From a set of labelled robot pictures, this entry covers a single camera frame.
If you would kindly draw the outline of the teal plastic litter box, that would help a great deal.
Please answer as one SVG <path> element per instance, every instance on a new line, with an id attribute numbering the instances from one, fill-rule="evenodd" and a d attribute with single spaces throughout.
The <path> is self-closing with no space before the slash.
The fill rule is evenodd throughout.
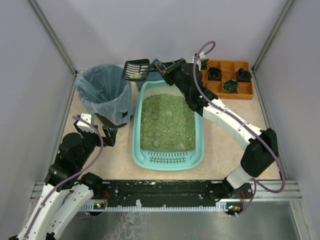
<path id="1" fill-rule="evenodd" d="M 137 99 L 132 133 L 132 157 L 142 168 L 156 171 L 182 171 L 197 167 L 204 159 L 205 137 L 203 118 L 196 112 L 195 149 L 182 152 L 156 152 L 141 149 L 141 118 L 144 99 L 159 94 L 184 97 L 175 85 L 168 85 L 164 80 L 147 81 L 143 84 Z"/>

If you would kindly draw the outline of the black litter scoop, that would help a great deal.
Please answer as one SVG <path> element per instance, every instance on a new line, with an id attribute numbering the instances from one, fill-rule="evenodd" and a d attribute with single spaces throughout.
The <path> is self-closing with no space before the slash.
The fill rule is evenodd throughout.
<path id="1" fill-rule="evenodd" d="M 149 73 L 155 71 L 155 65 L 151 64 L 146 58 L 128 60 L 124 64 L 122 78 L 131 82 L 143 82 L 147 79 Z"/>

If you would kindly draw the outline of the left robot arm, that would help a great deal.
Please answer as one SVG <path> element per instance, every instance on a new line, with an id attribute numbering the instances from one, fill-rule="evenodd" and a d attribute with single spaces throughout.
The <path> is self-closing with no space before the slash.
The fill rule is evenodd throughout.
<path id="1" fill-rule="evenodd" d="M 41 195 L 30 218 L 13 240 L 58 240 L 81 207 L 103 191 L 103 180 L 83 167 L 95 148 L 112 147 L 117 129 L 103 126 L 104 136 L 96 125 L 89 131 L 74 124 L 76 132 L 62 139 L 54 163 L 45 177 Z"/>

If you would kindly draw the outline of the black trash bin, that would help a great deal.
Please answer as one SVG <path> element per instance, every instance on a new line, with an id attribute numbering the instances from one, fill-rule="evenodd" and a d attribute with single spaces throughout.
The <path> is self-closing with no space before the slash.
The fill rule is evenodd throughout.
<path id="1" fill-rule="evenodd" d="M 112 129 L 119 129 L 119 128 L 122 128 L 125 125 L 127 125 L 126 123 L 116 125 L 116 124 L 112 123 L 108 118 L 101 116 L 99 113 L 96 113 L 95 115 L 104 126 L 107 126 Z"/>

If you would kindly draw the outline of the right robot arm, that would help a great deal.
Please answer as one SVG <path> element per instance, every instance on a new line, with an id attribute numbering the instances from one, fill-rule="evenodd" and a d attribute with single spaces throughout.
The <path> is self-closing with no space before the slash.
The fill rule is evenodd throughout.
<path id="1" fill-rule="evenodd" d="M 215 93 L 203 86 L 203 76 L 196 63 L 186 62 L 182 58 L 173 62 L 156 62 L 154 69 L 168 85 L 180 90 L 192 111 L 215 123 L 243 149 L 239 165 L 222 182 L 225 193 L 257 178 L 278 160 L 275 131 L 251 125 L 230 110 Z"/>

